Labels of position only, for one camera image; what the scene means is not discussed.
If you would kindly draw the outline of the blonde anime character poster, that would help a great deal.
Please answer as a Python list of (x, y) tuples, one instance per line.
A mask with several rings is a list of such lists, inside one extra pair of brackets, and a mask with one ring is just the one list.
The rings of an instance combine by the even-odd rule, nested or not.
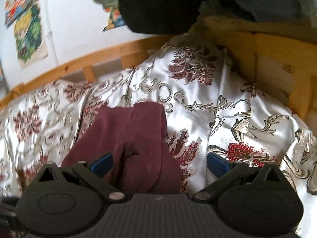
[(48, 56), (38, 3), (34, 3), (16, 20), (14, 39), (21, 69), (26, 69)]

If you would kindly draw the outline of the white wall conduit pipe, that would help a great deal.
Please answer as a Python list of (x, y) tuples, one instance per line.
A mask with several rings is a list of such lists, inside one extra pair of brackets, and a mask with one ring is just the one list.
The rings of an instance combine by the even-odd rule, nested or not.
[(48, 8), (48, 0), (44, 0), (44, 7), (45, 7), (45, 14), (46, 14), (46, 25), (47, 25), (47, 38), (50, 42), (50, 46), (51, 46), (51, 50), (53, 53), (53, 57), (54, 57), (54, 62), (55, 62), (55, 66), (59, 66), (59, 59), (57, 57), (57, 53), (56, 53), (56, 48), (55, 48), (55, 44), (54, 44), (54, 39), (53, 39), (53, 31), (51, 28), (51, 21), (49, 18), (49, 8)]

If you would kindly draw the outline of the black puffer jacket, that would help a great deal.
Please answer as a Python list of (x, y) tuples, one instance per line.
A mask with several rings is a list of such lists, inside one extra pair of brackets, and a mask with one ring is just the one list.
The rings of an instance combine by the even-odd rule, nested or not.
[(315, 0), (119, 0), (127, 26), (137, 33), (176, 35), (189, 31), (201, 14), (229, 14), (250, 22), (302, 19)]

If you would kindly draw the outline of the floral satin bedspread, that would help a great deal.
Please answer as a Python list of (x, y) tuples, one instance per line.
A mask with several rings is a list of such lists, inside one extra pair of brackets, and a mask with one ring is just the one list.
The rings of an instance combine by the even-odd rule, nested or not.
[(99, 108), (163, 105), (168, 147), (182, 169), (183, 192), (215, 177), (206, 155), (261, 167), (273, 161), (297, 192), (304, 215), (296, 233), (316, 237), (316, 137), (281, 102), (232, 71), (225, 50), (188, 35), (137, 66), (99, 83), (58, 80), (1, 112), (1, 195), (19, 196), (48, 161), (61, 164)]

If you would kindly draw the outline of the orange-haired anime poster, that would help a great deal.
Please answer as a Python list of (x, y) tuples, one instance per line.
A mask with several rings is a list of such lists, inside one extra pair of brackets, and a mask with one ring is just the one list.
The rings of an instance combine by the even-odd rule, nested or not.
[(18, 16), (20, 16), (33, 1), (34, 0), (6, 0), (4, 6), (5, 27), (8, 28), (14, 22), (14, 20)]

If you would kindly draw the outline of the wooden bed frame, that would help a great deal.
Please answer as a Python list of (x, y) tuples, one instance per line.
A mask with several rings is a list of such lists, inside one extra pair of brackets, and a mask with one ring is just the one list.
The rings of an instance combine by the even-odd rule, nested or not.
[[(232, 52), (242, 74), (251, 82), (256, 80), (256, 71), (262, 65), (261, 57), (292, 66), (294, 86), (288, 107), (305, 119), (316, 85), (316, 32), (309, 29), (305, 22), (252, 23), (224, 16), (205, 17), (204, 25), (217, 45), (225, 46)], [(1, 108), (25, 93), (78, 70), (83, 71), (87, 81), (95, 82), (92, 66), (106, 60), (120, 58), (123, 68), (137, 66), (146, 59), (148, 51), (160, 48), (170, 39), (171, 36), (152, 36), (124, 42), (64, 63), (29, 83), (15, 86), (1, 100)]]

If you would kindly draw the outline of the maroon long-sleeve shirt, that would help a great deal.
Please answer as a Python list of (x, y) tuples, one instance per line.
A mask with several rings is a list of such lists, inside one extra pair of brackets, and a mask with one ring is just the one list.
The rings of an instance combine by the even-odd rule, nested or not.
[(104, 179), (117, 189), (127, 193), (178, 193), (182, 171), (169, 152), (166, 138), (167, 120), (158, 103), (101, 106), (61, 165), (69, 167), (111, 153), (113, 166)]

